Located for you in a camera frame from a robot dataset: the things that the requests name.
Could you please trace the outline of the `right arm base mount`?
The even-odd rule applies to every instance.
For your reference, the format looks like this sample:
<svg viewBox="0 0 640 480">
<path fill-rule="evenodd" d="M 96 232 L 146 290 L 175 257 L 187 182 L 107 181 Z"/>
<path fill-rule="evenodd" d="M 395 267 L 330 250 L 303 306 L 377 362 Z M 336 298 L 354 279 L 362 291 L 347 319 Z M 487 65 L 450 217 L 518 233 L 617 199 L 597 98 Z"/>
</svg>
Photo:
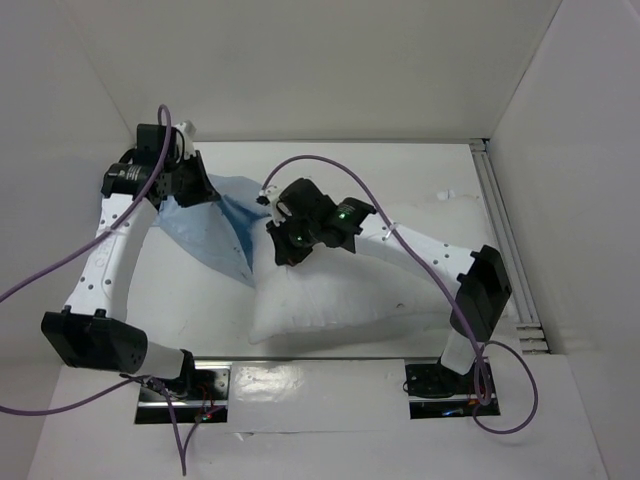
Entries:
<svg viewBox="0 0 640 480">
<path fill-rule="evenodd" d="M 475 393 L 473 372 L 459 375 L 438 361 L 405 364 L 402 390 L 408 396 L 411 420 L 499 416 L 500 406 L 492 387 L 491 402 L 481 405 Z"/>
</svg>

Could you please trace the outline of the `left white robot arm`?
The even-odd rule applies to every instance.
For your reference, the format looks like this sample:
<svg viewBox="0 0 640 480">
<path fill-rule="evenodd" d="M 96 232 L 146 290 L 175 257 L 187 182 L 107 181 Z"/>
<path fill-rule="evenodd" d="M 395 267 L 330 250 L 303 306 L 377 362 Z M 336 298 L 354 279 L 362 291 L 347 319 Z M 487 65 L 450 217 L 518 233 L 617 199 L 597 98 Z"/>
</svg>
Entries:
<svg viewBox="0 0 640 480">
<path fill-rule="evenodd" d="M 196 128 L 140 124 L 136 144 L 103 177 L 98 245 L 71 295 L 45 313 L 41 331 L 69 367 L 155 377 L 176 399 L 189 397 L 201 376 L 191 352 L 158 345 L 127 321 L 133 273 L 161 204 L 192 207 L 219 200 L 193 145 Z"/>
</svg>

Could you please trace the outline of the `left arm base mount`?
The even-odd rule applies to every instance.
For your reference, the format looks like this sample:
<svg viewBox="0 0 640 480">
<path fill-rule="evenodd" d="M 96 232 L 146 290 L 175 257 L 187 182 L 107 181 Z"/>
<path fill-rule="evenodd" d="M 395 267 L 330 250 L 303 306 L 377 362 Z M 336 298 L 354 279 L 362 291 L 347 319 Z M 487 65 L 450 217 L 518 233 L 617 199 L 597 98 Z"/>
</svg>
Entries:
<svg viewBox="0 0 640 480">
<path fill-rule="evenodd" d="M 195 375 L 188 387 L 179 393 L 166 383 L 174 415 L 178 424 L 223 424 L 228 420 L 231 364 L 228 362 L 197 361 Z M 152 385 L 140 387 L 134 417 L 136 425 L 170 424 L 171 416 L 166 398 Z"/>
</svg>

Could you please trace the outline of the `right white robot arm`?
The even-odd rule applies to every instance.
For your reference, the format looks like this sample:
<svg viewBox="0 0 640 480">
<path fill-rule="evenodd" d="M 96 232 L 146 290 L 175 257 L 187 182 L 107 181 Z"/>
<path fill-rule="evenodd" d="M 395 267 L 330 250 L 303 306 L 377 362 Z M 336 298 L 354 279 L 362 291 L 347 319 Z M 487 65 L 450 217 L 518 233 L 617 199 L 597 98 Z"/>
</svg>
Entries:
<svg viewBox="0 0 640 480">
<path fill-rule="evenodd" d="M 353 197 L 336 203 L 305 178 L 284 189 L 265 187 L 257 201 L 271 210 L 266 231 L 279 266 L 296 266 L 323 245 L 377 258 L 453 295 L 451 332 L 436 379 L 448 392 L 469 383 L 476 352 L 491 340 L 512 293 L 498 250 L 484 245 L 472 251 L 431 238 Z"/>
</svg>

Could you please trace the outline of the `light blue pillowcase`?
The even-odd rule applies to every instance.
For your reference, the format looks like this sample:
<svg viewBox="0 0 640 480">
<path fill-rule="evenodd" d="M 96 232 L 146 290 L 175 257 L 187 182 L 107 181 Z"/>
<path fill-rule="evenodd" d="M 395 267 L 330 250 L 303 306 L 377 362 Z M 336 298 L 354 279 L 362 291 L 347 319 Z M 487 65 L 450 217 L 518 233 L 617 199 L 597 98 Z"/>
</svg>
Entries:
<svg viewBox="0 0 640 480">
<path fill-rule="evenodd" d="M 256 202 L 261 184 L 244 176 L 210 174 L 208 179 L 219 200 L 183 208 L 169 198 L 153 225 L 203 265 L 252 287 L 252 230 L 270 215 Z"/>
</svg>

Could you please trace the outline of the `white pillow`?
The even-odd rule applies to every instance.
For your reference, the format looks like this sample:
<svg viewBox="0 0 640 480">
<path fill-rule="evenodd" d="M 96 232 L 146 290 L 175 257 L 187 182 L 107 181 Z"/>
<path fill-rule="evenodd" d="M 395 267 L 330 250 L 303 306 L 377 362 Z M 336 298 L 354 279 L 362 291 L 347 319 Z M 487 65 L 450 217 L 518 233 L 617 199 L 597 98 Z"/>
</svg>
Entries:
<svg viewBox="0 0 640 480">
<path fill-rule="evenodd" d="M 266 224 L 252 229 L 250 344 L 306 351 L 449 331 L 451 307 L 432 281 L 323 245 L 297 266 L 279 266 Z"/>
</svg>

